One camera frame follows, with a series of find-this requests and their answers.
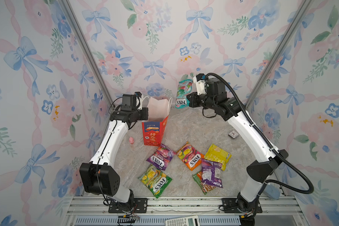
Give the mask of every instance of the ventilation grille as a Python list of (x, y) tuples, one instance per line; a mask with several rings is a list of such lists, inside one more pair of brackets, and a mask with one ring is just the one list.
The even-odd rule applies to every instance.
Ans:
[[(133, 226), (163, 226), (165, 220), (183, 217), (183, 216), (140, 216), (140, 220), (136, 221)], [(97, 225), (130, 225), (126, 223), (130, 219), (118, 218), (118, 216), (78, 216), (75, 226), (97, 226)], [(225, 226), (225, 225), (241, 225), (239, 216), (199, 216), (201, 226)]]

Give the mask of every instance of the white paper bag handle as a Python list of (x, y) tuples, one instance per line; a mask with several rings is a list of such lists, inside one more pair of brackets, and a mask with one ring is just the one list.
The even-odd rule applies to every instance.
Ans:
[(145, 99), (148, 97), (148, 102), (149, 102), (149, 96), (145, 96), (142, 100), (142, 103), (145, 101)]
[(170, 114), (171, 105), (172, 105), (172, 97), (168, 101), (168, 114), (167, 115)]

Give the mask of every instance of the floral wallpaper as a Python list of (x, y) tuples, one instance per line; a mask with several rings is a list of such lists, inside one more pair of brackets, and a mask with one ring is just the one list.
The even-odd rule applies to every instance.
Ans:
[[(289, 13), (289, 22), (293, 16)], [(310, 195), (285, 188), (309, 224), (339, 226), (339, 0), (313, 1), (250, 111), (312, 181)], [(276, 174), (284, 183), (307, 189), (284, 164)]]
[(175, 97), (179, 81), (215, 72), (245, 102), (301, 0), (70, 3), (113, 99)]
[(61, 225), (108, 104), (56, 0), (0, 1), (0, 225)]

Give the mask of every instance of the yellow snack bag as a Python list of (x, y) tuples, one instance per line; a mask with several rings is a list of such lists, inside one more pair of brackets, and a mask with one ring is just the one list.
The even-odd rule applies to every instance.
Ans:
[(229, 161), (229, 159), (231, 158), (231, 154), (219, 147), (217, 147), (216, 145), (212, 144), (210, 146), (210, 148), (208, 149), (206, 155), (205, 155), (205, 159), (206, 160), (210, 160), (213, 162), (219, 162), (222, 163), (222, 170), (226, 169), (226, 163)]

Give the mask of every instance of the calculator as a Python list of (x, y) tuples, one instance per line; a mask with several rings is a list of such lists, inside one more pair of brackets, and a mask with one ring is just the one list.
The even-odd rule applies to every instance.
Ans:
[(189, 217), (179, 217), (165, 221), (165, 226), (199, 226), (199, 217), (197, 215)]

